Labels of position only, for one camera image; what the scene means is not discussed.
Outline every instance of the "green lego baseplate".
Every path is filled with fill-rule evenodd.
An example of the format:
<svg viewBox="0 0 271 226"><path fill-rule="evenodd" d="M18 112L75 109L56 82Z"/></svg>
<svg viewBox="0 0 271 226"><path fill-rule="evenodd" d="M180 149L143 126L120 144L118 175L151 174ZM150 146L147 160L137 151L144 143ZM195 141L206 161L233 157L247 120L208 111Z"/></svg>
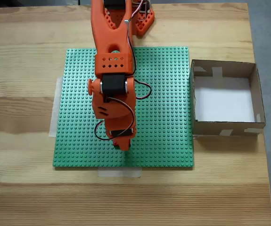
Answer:
<svg viewBox="0 0 271 226"><path fill-rule="evenodd" d="M69 49L63 77L53 165L55 167L192 167L189 52L187 47L134 48L139 81L152 94L137 100L137 134L129 151L95 137L99 122L87 80L95 79L94 48ZM136 84L137 96L149 89ZM98 129L105 137L105 127Z"/></svg>

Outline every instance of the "wood grain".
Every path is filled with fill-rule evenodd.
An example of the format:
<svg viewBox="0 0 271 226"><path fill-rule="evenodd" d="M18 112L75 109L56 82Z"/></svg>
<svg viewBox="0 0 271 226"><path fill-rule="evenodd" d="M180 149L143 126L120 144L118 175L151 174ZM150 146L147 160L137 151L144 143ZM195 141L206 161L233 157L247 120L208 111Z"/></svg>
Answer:
<svg viewBox="0 0 271 226"><path fill-rule="evenodd" d="M0 225L268 226L266 192L258 184L0 183Z"/></svg>
<svg viewBox="0 0 271 226"><path fill-rule="evenodd" d="M155 4L136 46L189 46L191 59L254 62L247 4ZM195 167L140 178L55 170L48 137L67 48L94 47L89 7L0 9L0 226L269 226L263 135L199 137Z"/></svg>

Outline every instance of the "robotic arm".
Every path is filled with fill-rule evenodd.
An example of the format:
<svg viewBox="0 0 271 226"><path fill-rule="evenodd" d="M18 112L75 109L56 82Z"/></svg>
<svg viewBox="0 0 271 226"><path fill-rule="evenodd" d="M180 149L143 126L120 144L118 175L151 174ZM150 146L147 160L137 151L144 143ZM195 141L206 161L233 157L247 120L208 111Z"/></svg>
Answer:
<svg viewBox="0 0 271 226"><path fill-rule="evenodd" d="M151 87L134 79L136 57L132 36L142 36L154 21L148 0L92 0L91 26L97 54L96 79L88 80L88 92L93 95L92 108L97 119L105 121L106 135L121 150L127 151L130 139L136 135L136 99L150 95ZM150 87L145 97L136 97L134 83Z"/></svg>

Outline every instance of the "tape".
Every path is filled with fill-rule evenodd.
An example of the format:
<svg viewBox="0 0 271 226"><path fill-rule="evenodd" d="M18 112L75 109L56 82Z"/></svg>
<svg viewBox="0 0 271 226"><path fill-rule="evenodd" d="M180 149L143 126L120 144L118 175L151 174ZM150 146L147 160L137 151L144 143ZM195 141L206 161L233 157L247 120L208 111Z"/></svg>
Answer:
<svg viewBox="0 0 271 226"><path fill-rule="evenodd" d="M194 134L193 135L193 140L196 140L200 137L217 137L218 135L197 135L197 134Z"/></svg>
<svg viewBox="0 0 271 226"><path fill-rule="evenodd" d="M256 119L257 119L257 122L261 122L260 114L257 114L257 115L256 115Z"/></svg>
<svg viewBox="0 0 271 226"><path fill-rule="evenodd" d="M219 136L230 136L232 131L232 129L223 129L221 130Z"/></svg>
<svg viewBox="0 0 271 226"><path fill-rule="evenodd" d="M221 79L223 77L222 67L212 67L213 77Z"/></svg>
<svg viewBox="0 0 271 226"><path fill-rule="evenodd" d="M212 67L213 78L219 88L224 87L222 67Z"/></svg>
<svg viewBox="0 0 271 226"><path fill-rule="evenodd" d="M203 68L200 67L200 66L194 66L194 71L195 71L195 72L206 72L206 70L203 69Z"/></svg>
<svg viewBox="0 0 271 226"><path fill-rule="evenodd" d="M56 137L56 134L57 134L57 123L58 123L59 108L60 108L60 101L61 101L62 84L63 84L63 77L58 77L57 82L56 82L54 104L52 106L52 113L51 113L51 119L50 119L49 137Z"/></svg>
<svg viewBox="0 0 271 226"><path fill-rule="evenodd" d="M256 128L247 128L244 130L246 133L261 133L262 129L256 129Z"/></svg>
<svg viewBox="0 0 271 226"><path fill-rule="evenodd" d="M141 167L99 167L98 177L104 178L139 178Z"/></svg>

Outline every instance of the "cardboard box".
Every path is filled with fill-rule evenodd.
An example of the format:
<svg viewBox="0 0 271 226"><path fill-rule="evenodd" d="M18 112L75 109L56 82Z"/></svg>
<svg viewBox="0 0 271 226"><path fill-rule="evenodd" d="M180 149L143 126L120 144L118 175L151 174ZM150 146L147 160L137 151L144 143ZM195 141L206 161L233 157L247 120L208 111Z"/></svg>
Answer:
<svg viewBox="0 0 271 226"><path fill-rule="evenodd" d="M194 135L251 136L265 126L257 65L192 60Z"/></svg>

